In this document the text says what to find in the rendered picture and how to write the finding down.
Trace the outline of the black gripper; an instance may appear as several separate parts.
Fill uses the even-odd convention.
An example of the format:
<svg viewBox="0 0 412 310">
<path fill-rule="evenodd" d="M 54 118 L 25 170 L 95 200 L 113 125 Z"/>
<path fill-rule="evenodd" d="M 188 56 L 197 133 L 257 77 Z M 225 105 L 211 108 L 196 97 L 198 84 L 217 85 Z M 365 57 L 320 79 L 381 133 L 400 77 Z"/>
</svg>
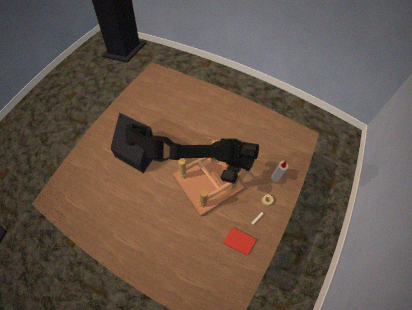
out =
<svg viewBox="0 0 412 310">
<path fill-rule="evenodd" d="M 227 170 L 223 170 L 221 175 L 221 180 L 229 183 L 235 183 L 238 177 L 236 172 L 240 172 L 241 168 L 236 168 L 236 162 L 226 162 L 228 164 Z"/>
</svg>

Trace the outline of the red rectangular block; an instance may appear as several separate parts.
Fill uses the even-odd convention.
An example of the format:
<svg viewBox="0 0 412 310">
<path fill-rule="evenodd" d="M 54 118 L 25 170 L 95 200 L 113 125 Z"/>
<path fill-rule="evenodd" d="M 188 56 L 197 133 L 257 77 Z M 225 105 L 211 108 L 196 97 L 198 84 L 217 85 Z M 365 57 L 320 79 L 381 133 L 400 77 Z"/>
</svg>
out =
<svg viewBox="0 0 412 310">
<path fill-rule="evenodd" d="M 255 241 L 256 239 L 232 227 L 223 243 L 248 255 Z"/>
</svg>

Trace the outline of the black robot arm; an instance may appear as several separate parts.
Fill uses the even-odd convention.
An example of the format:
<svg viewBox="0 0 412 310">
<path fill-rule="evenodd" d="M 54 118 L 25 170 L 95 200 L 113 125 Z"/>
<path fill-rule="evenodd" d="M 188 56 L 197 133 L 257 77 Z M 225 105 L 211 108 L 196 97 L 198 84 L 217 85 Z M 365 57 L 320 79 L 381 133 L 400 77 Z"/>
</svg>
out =
<svg viewBox="0 0 412 310">
<path fill-rule="evenodd" d="M 126 144 L 138 145 L 145 149 L 148 158 L 158 162 L 163 162 L 168 159 L 180 160 L 180 158 L 215 158 L 221 162 L 236 162 L 236 168 L 239 169 L 240 167 L 246 171 L 250 171 L 254 159 L 257 159 L 259 153 L 259 144 L 242 142 L 238 139 L 222 138 L 220 141 L 216 141 L 211 145 L 181 145 L 172 142 L 168 137 L 147 137 L 146 127 L 138 124 L 136 124 L 137 126 L 133 125 L 135 124 L 126 125 Z M 128 130 L 127 127 L 130 130 Z M 170 146 L 168 158 L 163 158 L 164 143 Z"/>
</svg>

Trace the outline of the white glue bottle with red cap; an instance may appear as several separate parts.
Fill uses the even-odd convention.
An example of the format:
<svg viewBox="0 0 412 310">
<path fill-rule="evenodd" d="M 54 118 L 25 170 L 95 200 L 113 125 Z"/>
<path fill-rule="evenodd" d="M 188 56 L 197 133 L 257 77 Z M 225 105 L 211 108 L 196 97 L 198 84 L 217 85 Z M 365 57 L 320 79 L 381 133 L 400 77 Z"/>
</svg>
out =
<svg viewBox="0 0 412 310">
<path fill-rule="evenodd" d="M 288 168 L 288 164 L 286 165 L 287 161 L 281 161 L 277 168 L 275 169 L 273 175 L 271 176 L 271 179 L 273 182 L 278 182 L 282 175 L 285 173 L 285 171 Z"/>
</svg>

